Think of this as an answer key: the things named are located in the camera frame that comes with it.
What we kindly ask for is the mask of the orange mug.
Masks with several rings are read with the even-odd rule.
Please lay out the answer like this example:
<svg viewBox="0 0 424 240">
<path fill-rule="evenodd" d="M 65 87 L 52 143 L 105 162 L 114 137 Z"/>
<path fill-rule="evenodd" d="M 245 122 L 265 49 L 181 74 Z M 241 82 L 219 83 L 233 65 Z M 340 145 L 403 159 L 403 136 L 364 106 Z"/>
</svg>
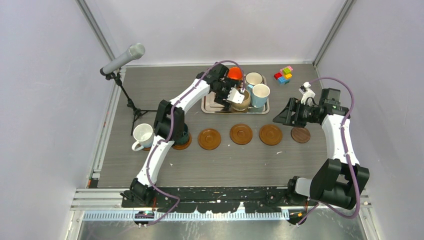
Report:
<svg viewBox="0 0 424 240">
<path fill-rule="evenodd" d="M 243 78 L 243 73 L 239 67 L 230 67 L 227 77 L 233 80 L 241 81 Z"/>
</svg>

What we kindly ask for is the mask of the dark wooden coaster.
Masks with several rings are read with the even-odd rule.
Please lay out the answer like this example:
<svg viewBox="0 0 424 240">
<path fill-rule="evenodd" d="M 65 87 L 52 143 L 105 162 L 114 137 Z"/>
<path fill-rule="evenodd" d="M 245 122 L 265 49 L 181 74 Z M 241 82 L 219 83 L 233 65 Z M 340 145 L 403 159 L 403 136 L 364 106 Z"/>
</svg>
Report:
<svg viewBox="0 0 424 240">
<path fill-rule="evenodd" d="M 293 127 L 290 135 L 295 142 L 300 144 L 307 143 L 311 139 L 310 131 L 302 127 Z"/>
</svg>

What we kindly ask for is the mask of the orange brown coaster front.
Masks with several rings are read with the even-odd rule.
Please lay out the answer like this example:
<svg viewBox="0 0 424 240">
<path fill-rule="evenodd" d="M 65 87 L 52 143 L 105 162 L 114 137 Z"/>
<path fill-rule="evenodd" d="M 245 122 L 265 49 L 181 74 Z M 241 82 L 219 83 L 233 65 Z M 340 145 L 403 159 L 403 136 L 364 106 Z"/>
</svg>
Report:
<svg viewBox="0 0 424 240">
<path fill-rule="evenodd" d="M 275 146 L 282 141 L 283 132 L 274 124 L 266 124 L 260 128 L 259 138 L 265 145 Z"/>
</svg>

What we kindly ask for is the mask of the metal tray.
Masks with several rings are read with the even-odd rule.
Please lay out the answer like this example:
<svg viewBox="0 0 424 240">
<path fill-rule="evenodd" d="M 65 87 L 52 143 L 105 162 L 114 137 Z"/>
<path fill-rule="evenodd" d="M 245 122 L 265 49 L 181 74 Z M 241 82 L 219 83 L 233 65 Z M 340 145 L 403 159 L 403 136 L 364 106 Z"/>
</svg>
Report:
<svg viewBox="0 0 424 240">
<path fill-rule="evenodd" d="M 260 108 L 255 108 L 251 104 L 244 111 L 237 111 L 231 105 L 226 107 L 222 104 L 214 102 L 215 93 L 211 92 L 201 99 L 201 110 L 206 114 L 253 114 L 264 115 L 270 111 L 270 101 L 266 100 L 265 104 Z"/>
</svg>

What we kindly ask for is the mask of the cream white mug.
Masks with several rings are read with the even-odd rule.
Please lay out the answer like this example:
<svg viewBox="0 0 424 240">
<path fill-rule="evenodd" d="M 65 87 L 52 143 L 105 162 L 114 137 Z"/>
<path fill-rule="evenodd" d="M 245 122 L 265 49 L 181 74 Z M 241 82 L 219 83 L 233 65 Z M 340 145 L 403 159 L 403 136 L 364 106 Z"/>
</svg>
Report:
<svg viewBox="0 0 424 240">
<path fill-rule="evenodd" d="M 258 85 L 262 84 L 264 81 L 264 77 L 258 72 L 249 72 L 245 75 L 245 81 L 248 85 Z"/>
</svg>

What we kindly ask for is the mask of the light blue mug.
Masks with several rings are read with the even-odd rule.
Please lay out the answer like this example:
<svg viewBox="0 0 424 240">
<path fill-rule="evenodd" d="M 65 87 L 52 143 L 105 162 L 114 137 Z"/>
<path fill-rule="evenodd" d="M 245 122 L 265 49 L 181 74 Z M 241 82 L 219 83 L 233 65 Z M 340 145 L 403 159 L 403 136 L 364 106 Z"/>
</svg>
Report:
<svg viewBox="0 0 424 240">
<path fill-rule="evenodd" d="M 262 108 L 271 92 L 270 88 L 263 83 L 249 84 L 246 89 L 250 93 L 250 104 L 255 108 Z"/>
</svg>

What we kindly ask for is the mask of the beige mug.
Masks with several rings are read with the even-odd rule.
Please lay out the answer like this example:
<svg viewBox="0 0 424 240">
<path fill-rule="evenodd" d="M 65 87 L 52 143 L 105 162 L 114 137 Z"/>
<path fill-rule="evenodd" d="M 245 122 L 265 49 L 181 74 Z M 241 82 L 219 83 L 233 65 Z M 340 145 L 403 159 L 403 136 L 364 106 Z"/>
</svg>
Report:
<svg viewBox="0 0 424 240">
<path fill-rule="evenodd" d="M 231 107 L 234 111 L 241 112 L 241 111 L 245 111 L 249 108 L 249 106 L 251 104 L 251 95 L 250 95 L 248 90 L 245 90 L 243 95 L 244 95 L 244 99 L 243 99 L 242 103 L 233 103 L 231 105 Z"/>
</svg>

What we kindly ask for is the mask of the dark green mug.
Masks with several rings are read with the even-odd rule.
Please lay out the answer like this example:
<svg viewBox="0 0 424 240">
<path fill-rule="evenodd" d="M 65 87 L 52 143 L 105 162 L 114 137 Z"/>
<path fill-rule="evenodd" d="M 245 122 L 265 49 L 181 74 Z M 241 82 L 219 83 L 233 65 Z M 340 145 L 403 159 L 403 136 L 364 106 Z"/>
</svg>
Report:
<svg viewBox="0 0 424 240">
<path fill-rule="evenodd" d="M 189 128 L 187 124 L 184 124 L 183 126 L 183 132 L 181 134 L 181 138 L 180 138 L 180 144 L 181 145 L 185 145 L 186 143 L 188 143 L 190 140 L 190 132 L 189 132 Z"/>
</svg>

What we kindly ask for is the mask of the white blue mug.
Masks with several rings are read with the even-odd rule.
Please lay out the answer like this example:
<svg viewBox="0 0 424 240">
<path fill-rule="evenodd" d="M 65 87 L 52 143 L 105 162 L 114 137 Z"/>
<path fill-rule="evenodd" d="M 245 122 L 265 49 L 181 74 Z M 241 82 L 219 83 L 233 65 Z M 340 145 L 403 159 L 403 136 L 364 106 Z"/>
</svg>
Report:
<svg viewBox="0 0 424 240">
<path fill-rule="evenodd" d="M 131 149 L 135 152 L 150 148 L 154 140 L 154 129 L 148 123 L 142 123 L 137 125 L 132 133 L 135 142 L 131 146 Z"/>
</svg>

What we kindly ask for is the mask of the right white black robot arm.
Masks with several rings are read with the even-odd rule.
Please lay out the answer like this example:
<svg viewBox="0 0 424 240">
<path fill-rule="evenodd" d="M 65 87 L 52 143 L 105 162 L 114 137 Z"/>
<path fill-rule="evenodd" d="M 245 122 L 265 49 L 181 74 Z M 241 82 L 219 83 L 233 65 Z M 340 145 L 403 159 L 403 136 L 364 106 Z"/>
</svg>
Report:
<svg viewBox="0 0 424 240">
<path fill-rule="evenodd" d="M 312 179 L 291 178 L 285 198 L 291 205 L 310 198 L 351 210 L 370 178 L 370 171 L 360 166 L 353 151 L 349 108 L 341 105 L 338 89 L 323 89 L 318 103 L 310 88 L 302 86 L 299 91 L 302 98 L 291 97 L 273 122 L 294 128 L 319 124 L 325 135 L 327 159 Z"/>
</svg>

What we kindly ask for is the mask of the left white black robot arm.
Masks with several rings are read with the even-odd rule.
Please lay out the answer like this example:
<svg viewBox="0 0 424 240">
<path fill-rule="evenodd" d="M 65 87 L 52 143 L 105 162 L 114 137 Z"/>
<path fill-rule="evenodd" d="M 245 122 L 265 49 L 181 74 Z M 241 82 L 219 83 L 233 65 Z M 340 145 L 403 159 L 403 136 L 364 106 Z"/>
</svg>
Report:
<svg viewBox="0 0 424 240">
<path fill-rule="evenodd" d="M 185 130 L 185 115 L 195 103 L 210 93 L 215 95 L 214 102 L 225 108 L 242 102 L 242 92 L 238 90 L 240 82 L 228 77 L 229 68 L 225 64 L 224 60 L 216 62 L 199 73 L 180 95 L 159 103 L 153 123 L 152 146 L 129 189 L 121 193 L 124 199 L 141 207 L 148 207 L 153 202 L 155 193 L 159 191 L 157 178 L 170 148 L 189 140 L 189 133 Z"/>
</svg>

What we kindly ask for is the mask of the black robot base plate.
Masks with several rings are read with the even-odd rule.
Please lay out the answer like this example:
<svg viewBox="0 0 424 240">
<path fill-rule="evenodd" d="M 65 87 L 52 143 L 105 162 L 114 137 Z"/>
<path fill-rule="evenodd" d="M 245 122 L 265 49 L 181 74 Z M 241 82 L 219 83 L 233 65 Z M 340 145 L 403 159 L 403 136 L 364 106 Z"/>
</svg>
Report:
<svg viewBox="0 0 424 240">
<path fill-rule="evenodd" d="M 121 193 L 124 208 L 151 208 L 160 213 L 212 212 L 234 213 L 244 207 L 246 213 L 275 213 L 283 207 L 296 206 L 305 210 L 314 201 L 290 193 L 285 186 L 251 187 L 164 187 L 162 192 L 147 190 L 146 196 L 137 197 L 130 190 Z"/>
</svg>

